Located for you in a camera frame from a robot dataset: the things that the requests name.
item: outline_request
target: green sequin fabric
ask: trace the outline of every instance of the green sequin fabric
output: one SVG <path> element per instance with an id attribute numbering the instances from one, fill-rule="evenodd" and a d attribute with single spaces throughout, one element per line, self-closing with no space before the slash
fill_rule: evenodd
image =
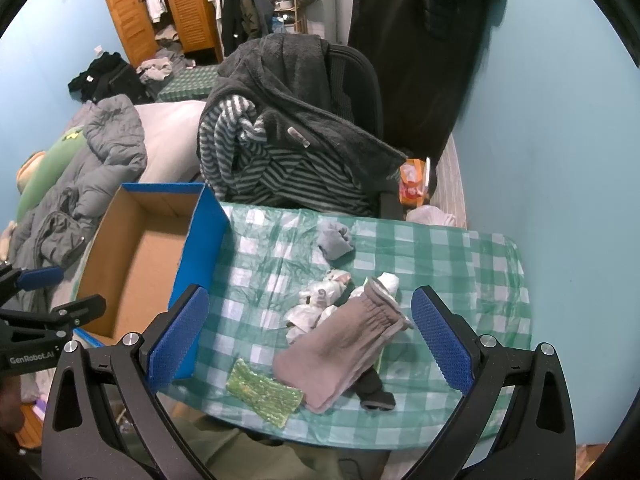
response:
<path id="1" fill-rule="evenodd" d="M 255 373 L 242 359 L 236 360 L 226 390 L 278 428 L 284 428 L 303 397 L 302 391 Z"/>

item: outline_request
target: black coat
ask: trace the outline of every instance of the black coat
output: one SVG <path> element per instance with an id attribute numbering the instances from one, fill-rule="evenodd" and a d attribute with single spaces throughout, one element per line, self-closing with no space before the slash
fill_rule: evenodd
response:
<path id="1" fill-rule="evenodd" d="M 225 56 L 246 41 L 247 34 L 242 26 L 240 0 L 224 0 L 222 5 L 222 46 Z"/>
<path id="2" fill-rule="evenodd" d="M 372 63 L 385 142 L 437 161 L 458 117 L 490 0 L 353 0 L 349 46 Z"/>
<path id="3" fill-rule="evenodd" d="M 126 64 L 119 52 L 113 54 L 105 52 L 94 59 L 84 72 L 71 80 L 68 85 L 69 91 L 79 91 L 82 102 L 98 102 L 100 99 L 109 97 L 107 94 L 110 76 Z"/>

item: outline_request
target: green pillow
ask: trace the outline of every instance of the green pillow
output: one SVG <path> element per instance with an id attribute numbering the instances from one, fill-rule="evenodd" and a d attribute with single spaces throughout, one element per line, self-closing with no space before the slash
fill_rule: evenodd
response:
<path id="1" fill-rule="evenodd" d="M 71 128 L 55 142 L 24 187 L 18 201 L 15 221 L 19 222 L 27 211 L 40 203 L 47 191 L 58 181 L 74 155 L 85 144 L 81 127 Z"/>

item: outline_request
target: blue gripper pad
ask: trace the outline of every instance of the blue gripper pad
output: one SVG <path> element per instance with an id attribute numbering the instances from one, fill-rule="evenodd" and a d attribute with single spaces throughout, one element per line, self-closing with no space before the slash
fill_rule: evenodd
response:
<path id="1" fill-rule="evenodd" d="M 149 354 L 146 381 L 153 393 L 174 379 L 209 314 L 209 295 L 199 287 Z"/>
<path id="2" fill-rule="evenodd" d="M 43 267 L 41 269 L 24 270 L 15 285 L 20 290 L 36 290 L 46 286 L 55 286 L 65 277 L 65 273 L 58 266 Z"/>
<path id="3" fill-rule="evenodd" d="M 433 301 L 420 288 L 411 298 L 411 314 L 447 384 L 463 395 L 468 394 L 474 382 L 471 357 Z"/>

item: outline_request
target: table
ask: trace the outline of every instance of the table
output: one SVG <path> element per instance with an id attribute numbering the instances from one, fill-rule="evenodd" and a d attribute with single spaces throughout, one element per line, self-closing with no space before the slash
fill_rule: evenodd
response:
<path id="1" fill-rule="evenodd" d="M 274 354 L 287 347 L 283 314 L 298 291 L 330 268 L 316 247 L 318 225 L 340 221 L 355 250 L 337 268 L 356 285 L 393 272 L 410 316 L 413 291 L 431 285 L 478 333 L 503 345 L 529 348 L 531 309 L 516 245 L 501 235 L 409 222 L 338 217 L 223 203 L 230 227 L 210 290 L 210 314 L 200 335 L 194 376 L 167 393 L 209 415 L 278 438 L 361 449 L 426 447 L 460 399 L 451 390 L 417 330 L 399 333 L 383 353 L 380 377 L 394 393 L 392 412 L 366 412 L 342 396 L 322 415 L 300 408 L 280 430 L 225 390 L 236 358 L 272 376 Z M 486 428 L 497 433 L 510 392 L 503 392 Z"/>

